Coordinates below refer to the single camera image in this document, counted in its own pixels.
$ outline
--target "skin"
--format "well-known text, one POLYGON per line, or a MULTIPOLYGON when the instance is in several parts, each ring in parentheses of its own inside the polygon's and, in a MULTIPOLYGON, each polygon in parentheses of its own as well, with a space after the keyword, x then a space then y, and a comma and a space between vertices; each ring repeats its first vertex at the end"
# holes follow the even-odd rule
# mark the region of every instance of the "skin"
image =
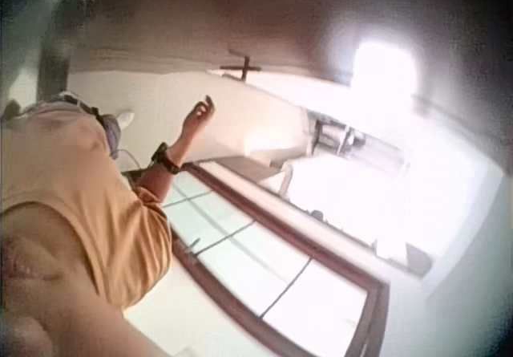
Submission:
MULTIPOLYGON (((186 117, 168 150, 182 165, 194 139, 214 113, 210 98, 186 117)), ((173 176, 160 165, 140 185, 163 200, 173 176)), ((56 212, 27 204, 2 216, 2 326, 0 355, 165 356, 96 293, 86 254, 72 228, 56 212), (39 222, 31 230, 27 222, 39 222)))

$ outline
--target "window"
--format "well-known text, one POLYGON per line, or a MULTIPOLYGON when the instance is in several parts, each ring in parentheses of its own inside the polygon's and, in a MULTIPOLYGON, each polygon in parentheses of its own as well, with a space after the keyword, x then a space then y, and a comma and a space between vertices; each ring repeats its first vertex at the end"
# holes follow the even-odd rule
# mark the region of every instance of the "window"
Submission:
POLYGON ((185 171, 163 206, 173 252, 227 314, 281 355, 377 355, 387 285, 203 168, 185 171))

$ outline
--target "glass pane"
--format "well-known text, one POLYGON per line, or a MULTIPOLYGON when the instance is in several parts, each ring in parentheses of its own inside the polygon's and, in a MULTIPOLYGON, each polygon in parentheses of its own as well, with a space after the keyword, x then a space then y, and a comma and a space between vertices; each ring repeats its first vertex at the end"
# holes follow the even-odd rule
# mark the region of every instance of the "glass pane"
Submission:
POLYGON ((308 261, 308 256, 283 241, 258 223, 238 233, 233 241, 243 245, 254 257, 291 282, 308 261))
POLYGON ((365 300, 365 290, 313 261, 264 320, 314 355, 340 357, 365 300))
POLYGON ((233 233, 252 221, 251 217, 242 213, 216 193, 196 198, 192 203, 203 210, 227 233, 233 233))
POLYGON ((210 191, 209 187, 198 181, 188 172, 181 172, 175 176, 173 187, 177 187, 187 197, 195 197, 210 191))
POLYGON ((200 254, 199 259, 252 312, 260 315, 287 286, 231 241, 200 254))
POLYGON ((186 245, 191 245, 197 238, 200 239, 194 246, 195 252, 219 241, 226 235, 202 217, 189 201, 164 207, 162 210, 186 245))

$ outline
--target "fingers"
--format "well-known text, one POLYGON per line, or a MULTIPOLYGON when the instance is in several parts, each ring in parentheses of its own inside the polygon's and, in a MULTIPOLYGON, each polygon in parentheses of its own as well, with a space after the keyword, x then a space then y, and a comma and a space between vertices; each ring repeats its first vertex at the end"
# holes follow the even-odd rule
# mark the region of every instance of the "fingers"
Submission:
POLYGON ((214 103, 210 96, 206 96, 205 102, 198 102, 192 109, 192 113, 198 117, 207 117, 214 112, 214 103))

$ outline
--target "ceiling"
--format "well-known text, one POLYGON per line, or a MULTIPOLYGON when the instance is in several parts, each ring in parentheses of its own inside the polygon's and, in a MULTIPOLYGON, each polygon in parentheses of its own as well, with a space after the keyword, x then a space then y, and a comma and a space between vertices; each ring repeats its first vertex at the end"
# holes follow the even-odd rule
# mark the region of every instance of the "ceiling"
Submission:
POLYGON ((94 0, 72 71, 169 73, 242 63, 349 83, 364 39, 410 51, 418 110, 511 163, 511 0, 94 0))

